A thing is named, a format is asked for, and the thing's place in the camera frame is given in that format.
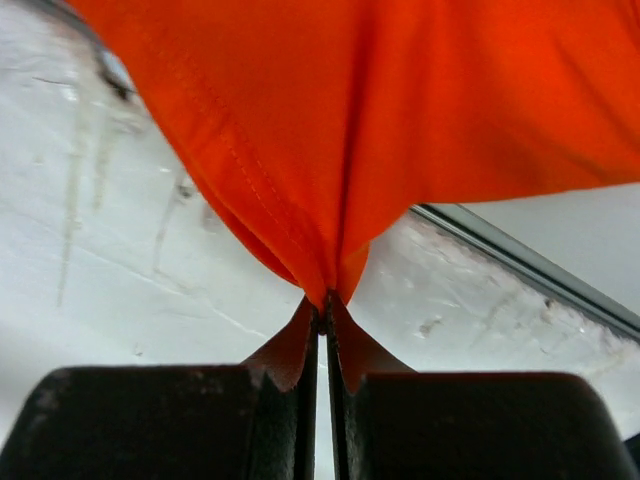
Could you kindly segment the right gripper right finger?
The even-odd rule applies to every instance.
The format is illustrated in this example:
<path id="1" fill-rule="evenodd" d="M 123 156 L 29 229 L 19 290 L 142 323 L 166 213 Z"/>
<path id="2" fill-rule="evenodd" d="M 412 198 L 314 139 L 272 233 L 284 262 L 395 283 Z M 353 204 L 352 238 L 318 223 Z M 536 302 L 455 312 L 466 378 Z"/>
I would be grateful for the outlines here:
<path id="1" fill-rule="evenodd" d="M 597 392 L 562 372 L 418 372 L 336 293 L 325 325 L 339 479 L 635 479 Z"/>

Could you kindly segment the orange t shirt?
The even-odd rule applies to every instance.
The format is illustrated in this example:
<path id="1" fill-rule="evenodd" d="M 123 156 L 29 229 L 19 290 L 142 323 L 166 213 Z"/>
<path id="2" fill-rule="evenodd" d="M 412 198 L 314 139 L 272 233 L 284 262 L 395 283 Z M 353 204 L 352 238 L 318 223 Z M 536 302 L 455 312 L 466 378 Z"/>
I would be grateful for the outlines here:
<path id="1" fill-rule="evenodd" d="M 236 237 L 322 306 L 417 203 L 639 178 L 635 1 L 77 1 Z"/>

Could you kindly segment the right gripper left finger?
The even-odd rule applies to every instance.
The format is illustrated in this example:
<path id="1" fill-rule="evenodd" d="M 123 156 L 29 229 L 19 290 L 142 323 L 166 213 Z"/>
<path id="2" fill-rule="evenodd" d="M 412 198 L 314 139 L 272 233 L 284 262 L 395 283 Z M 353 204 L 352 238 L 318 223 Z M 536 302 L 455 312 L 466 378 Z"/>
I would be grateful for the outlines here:
<path id="1" fill-rule="evenodd" d="M 47 374 L 1 452 L 5 479 L 310 479 L 318 313 L 238 364 Z"/>

